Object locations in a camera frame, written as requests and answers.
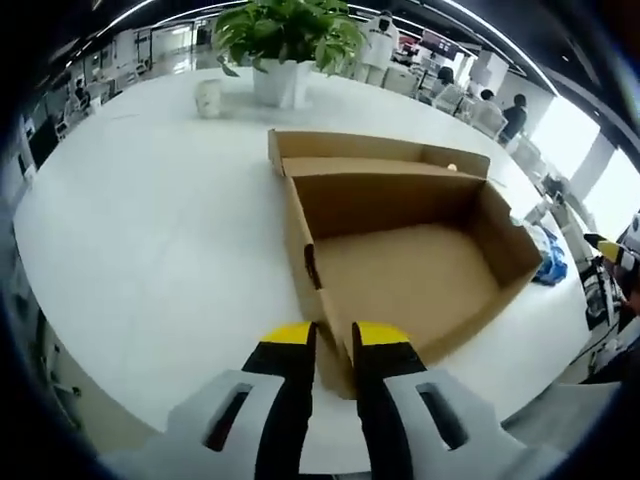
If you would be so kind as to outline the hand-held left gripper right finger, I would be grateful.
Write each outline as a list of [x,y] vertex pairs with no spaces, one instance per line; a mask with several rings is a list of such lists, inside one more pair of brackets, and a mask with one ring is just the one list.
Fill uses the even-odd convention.
[[429,370],[392,325],[352,325],[357,411],[375,479],[497,479],[493,408],[444,371]]

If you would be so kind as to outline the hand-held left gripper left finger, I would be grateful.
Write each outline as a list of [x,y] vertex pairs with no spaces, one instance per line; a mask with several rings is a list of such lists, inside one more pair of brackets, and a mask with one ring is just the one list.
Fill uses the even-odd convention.
[[316,326],[263,337],[239,370],[226,370],[176,406],[167,423],[189,479],[295,479],[312,414]]

